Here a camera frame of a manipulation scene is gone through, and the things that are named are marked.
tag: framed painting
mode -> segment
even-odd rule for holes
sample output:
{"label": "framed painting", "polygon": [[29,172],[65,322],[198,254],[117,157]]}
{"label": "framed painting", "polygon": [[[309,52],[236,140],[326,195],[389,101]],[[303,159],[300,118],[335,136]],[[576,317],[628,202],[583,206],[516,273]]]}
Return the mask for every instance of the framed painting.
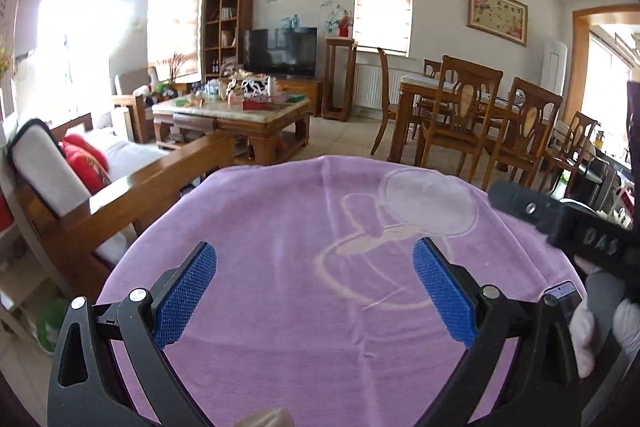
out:
{"label": "framed painting", "polygon": [[529,9],[516,0],[469,0],[466,25],[481,32],[491,33],[527,45]]}

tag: smartphone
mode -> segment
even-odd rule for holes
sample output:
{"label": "smartphone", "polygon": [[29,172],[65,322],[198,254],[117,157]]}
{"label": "smartphone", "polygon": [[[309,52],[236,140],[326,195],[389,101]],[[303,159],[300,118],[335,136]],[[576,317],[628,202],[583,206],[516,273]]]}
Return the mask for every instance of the smartphone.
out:
{"label": "smartphone", "polygon": [[551,288],[546,289],[543,295],[553,295],[560,303],[560,310],[566,319],[566,323],[571,322],[575,309],[582,302],[582,297],[571,281],[564,281]]}

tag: tablecloth on dining table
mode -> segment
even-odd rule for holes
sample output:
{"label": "tablecloth on dining table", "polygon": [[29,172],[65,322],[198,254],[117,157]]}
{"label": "tablecloth on dining table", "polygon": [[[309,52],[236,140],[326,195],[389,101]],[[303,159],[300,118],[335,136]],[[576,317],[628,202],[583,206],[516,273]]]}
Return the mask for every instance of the tablecloth on dining table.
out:
{"label": "tablecloth on dining table", "polygon": [[[567,279],[584,293],[560,251],[479,189],[427,169],[323,156],[212,175],[132,245],[99,300],[151,287],[208,241],[218,271],[164,352],[215,425],[286,407],[298,427],[411,427],[464,351],[415,275],[412,247],[424,236],[510,298],[535,301]],[[476,415],[497,396],[507,351]],[[136,406],[154,417],[122,355]]]}

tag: green item on table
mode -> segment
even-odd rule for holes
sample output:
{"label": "green item on table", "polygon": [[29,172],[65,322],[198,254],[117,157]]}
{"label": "green item on table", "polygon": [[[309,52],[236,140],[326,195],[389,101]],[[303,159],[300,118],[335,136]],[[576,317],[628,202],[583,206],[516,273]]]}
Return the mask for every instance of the green item on table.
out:
{"label": "green item on table", "polygon": [[53,299],[45,304],[40,311],[36,322],[36,336],[38,344],[47,353],[53,353],[56,350],[60,328],[65,321],[68,306],[68,302],[63,299]]}
{"label": "green item on table", "polygon": [[305,100],[305,98],[306,98],[306,95],[304,94],[292,94],[290,95],[289,98],[287,98],[287,102],[291,102],[291,103],[302,102],[303,100]]}

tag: blue gripper pad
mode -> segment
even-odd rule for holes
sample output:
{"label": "blue gripper pad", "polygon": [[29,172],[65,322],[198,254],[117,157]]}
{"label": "blue gripper pad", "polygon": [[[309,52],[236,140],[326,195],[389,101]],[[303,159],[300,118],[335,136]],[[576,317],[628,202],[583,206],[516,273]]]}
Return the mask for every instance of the blue gripper pad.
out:
{"label": "blue gripper pad", "polygon": [[154,340],[159,349],[176,342],[216,274],[216,251],[209,243],[200,243],[171,277],[169,288],[156,306]]}
{"label": "blue gripper pad", "polygon": [[414,269],[451,337],[469,349],[478,333],[474,307],[439,256],[433,243],[421,239],[414,247]]}

